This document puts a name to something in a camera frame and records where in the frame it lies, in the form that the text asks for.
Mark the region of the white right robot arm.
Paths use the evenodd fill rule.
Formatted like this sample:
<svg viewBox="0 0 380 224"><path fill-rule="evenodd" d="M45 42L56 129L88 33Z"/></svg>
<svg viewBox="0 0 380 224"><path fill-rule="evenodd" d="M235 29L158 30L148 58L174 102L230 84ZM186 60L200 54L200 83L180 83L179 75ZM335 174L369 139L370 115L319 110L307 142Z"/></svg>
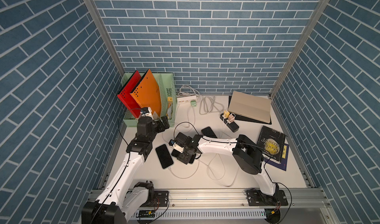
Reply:
<svg viewBox="0 0 380 224"><path fill-rule="evenodd" d="M204 135L195 135L191 138L178 133L169 145L179 152L177 159L184 164L188 164L198 154L215 153L231 156L241 170L255 176L261 193L274 196L279 189L265 170L264 149L245 135L240 135L236 139L216 139Z"/></svg>

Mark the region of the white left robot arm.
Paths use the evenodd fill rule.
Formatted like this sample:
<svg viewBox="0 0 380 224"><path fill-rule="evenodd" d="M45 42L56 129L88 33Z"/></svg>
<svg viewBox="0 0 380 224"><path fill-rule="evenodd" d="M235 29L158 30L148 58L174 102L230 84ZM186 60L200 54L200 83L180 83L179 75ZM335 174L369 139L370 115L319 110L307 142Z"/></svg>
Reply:
<svg viewBox="0 0 380 224"><path fill-rule="evenodd" d="M117 173L96 201L88 201L84 205L81 213L83 224L126 224L139 207L153 200L154 187L151 182L136 184L131 193L128 190L138 169L152 151L156 135L169 128L167 116L159 120L150 116L138 119L136 135L128 144Z"/></svg>

